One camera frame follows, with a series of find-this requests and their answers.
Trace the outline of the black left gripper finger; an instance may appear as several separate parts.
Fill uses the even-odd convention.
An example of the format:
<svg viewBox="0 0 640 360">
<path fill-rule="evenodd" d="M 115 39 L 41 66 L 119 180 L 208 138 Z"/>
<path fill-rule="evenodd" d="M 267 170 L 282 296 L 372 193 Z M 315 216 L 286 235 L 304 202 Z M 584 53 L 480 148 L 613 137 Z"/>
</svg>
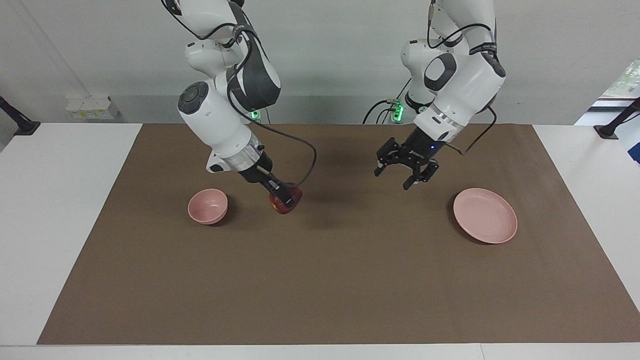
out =
<svg viewBox="0 0 640 360">
<path fill-rule="evenodd" d="M 374 176 L 379 177 L 387 166 L 397 164 L 400 144 L 395 138 L 389 138 L 375 153 L 377 157 L 377 167 Z"/>
<path fill-rule="evenodd" d="M 403 182 L 403 189 L 408 191 L 416 183 L 428 182 L 439 167 L 439 162 L 436 159 L 415 159 L 410 166 L 411 175 Z"/>
</svg>

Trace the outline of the dark red apple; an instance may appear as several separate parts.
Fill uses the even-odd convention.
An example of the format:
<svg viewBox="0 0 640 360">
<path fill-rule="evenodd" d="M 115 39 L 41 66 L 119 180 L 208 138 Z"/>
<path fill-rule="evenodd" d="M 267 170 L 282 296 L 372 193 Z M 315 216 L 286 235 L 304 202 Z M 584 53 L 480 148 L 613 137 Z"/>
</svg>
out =
<svg viewBox="0 0 640 360">
<path fill-rule="evenodd" d="M 286 195 L 288 196 L 288 202 L 284 202 L 281 198 L 273 193 L 269 194 L 269 202 L 275 212 L 281 215 L 286 215 L 290 214 L 297 207 L 298 203 L 302 199 L 303 192 L 300 187 L 281 187 L 281 189 L 279 189 L 279 192 L 284 194 L 283 191 L 285 191 Z"/>
</svg>

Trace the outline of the pink bowl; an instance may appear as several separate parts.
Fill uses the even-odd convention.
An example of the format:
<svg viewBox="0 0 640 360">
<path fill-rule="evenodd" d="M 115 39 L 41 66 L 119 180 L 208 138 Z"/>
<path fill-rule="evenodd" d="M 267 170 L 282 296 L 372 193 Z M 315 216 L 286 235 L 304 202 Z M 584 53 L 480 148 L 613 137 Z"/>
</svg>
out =
<svg viewBox="0 0 640 360">
<path fill-rule="evenodd" d="M 217 224 L 229 209 L 227 195 L 215 188 L 203 189 L 190 198 L 187 213 L 192 220 L 206 226 Z"/>
</svg>

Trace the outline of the pink plate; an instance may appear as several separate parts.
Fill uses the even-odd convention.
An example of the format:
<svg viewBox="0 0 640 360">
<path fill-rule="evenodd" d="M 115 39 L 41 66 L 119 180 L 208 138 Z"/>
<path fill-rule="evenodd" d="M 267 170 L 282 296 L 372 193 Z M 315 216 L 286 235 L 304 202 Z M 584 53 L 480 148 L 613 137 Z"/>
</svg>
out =
<svg viewBox="0 0 640 360">
<path fill-rule="evenodd" d="M 471 187 L 459 192 L 454 199 L 453 213 L 467 235 L 485 244 L 509 242 L 518 231 L 514 208 L 488 189 Z"/>
</svg>

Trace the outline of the brown table mat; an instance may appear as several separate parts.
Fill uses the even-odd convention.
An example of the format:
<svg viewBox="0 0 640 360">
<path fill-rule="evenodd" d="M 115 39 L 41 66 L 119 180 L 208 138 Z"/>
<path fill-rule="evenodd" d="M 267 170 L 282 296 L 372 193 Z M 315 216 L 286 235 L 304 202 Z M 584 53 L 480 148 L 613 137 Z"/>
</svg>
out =
<svg viewBox="0 0 640 360">
<path fill-rule="evenodd" d="M 405 191 L 373 174 L 408 126 L 284 125 L 318 150 L 288 215 L 262 186 L 210 174 L 181 124 L 146 124 L 39 335 L 40 345 L 640 342 L 640 312 L 530 125 L 497 125 Z M 458 225 L 455 196 L 492 191 L 513 239 Z M 194 194 L 228 198 L 190 218 Z"/>
</svg>

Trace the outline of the black stand foot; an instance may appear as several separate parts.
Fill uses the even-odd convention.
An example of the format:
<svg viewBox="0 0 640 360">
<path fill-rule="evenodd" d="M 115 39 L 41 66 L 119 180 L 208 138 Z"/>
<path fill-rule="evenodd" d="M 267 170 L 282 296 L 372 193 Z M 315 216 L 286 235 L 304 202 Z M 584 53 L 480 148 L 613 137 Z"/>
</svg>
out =
<svg viewBox="0 0 640 360">
<path fill-rule="evenodd" d="M 10 119 L 12 119 L 16 125 L 17 130 L 14 132 L 14 136 L 30 136 L 33 135 L 36 130 L 40 127 L 40 121 L 31 120 L 27 117 L 23 112 L 16 109 L 13 105 L 5 100 L 3 96 L 0 95 L 0 109 L 2 109 Z"/>
<path fill-rule="evenodd" d="M 615 130 L 625 123 L 640 116 L 640 96 L 634 99 L 625 109 L 615 116 L 609 123 L 605 125 L 593 125 L 595 132 L 605 140 L 617 140 Z"/>
</svg>

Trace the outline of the window with greenery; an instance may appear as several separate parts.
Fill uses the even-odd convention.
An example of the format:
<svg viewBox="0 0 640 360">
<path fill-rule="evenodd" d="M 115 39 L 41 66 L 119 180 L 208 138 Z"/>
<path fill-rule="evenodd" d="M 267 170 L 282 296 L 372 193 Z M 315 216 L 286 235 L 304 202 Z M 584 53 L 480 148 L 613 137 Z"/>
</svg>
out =
<svg viewBox="0 0 640 360">
<path fill-rule="evenodd" d="M 634 100 L 640 97 L 640 56 L 600 96 L 601 100 Z"/>
</svg>

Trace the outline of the white wall socket strip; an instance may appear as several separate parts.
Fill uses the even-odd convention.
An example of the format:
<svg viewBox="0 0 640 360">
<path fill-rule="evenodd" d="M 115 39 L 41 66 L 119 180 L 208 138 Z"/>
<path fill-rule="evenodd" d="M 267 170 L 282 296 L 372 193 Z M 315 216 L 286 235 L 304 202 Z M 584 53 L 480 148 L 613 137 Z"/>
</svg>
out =
<svg viewBox="0 0 640 360">
<path fill-rule="evenodd" d="M 65 111 L 74 120 L 112 121 L 121 116 L 121 111 L 109 96 L 69 98 Z"/>
</svg>

